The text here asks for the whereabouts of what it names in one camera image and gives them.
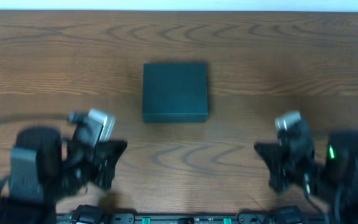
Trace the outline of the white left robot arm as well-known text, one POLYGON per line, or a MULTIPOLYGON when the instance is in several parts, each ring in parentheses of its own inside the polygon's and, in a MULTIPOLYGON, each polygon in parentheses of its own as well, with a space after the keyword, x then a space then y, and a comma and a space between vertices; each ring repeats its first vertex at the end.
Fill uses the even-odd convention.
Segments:
POLYGON ((92 183, 109 190, 127 141, 89 146, 48 126, 23 129, 0 180, 0 223, 56 223, 56 204, 92 183))

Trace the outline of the black gift box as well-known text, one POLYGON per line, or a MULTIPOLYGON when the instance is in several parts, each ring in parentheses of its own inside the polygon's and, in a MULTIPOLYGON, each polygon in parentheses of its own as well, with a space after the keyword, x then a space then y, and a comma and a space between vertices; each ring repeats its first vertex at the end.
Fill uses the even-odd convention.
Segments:
POLYGON ((205 63, 145 63, 145 123, 203 123, 209 117, 205 63))

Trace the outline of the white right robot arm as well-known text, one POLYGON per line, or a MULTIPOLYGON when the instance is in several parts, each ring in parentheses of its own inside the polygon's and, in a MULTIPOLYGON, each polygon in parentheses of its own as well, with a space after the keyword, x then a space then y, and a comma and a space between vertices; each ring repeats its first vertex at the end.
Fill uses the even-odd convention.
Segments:
POLYGON ((278 129, 277 139, 254 144, 269 169, 269 186, 282 193, 297 185, 305 198, 326 202, 326 223, 358 223, 358 131, 331 133, 324 164, 314 159, 314 141, 305 120, 278 129))

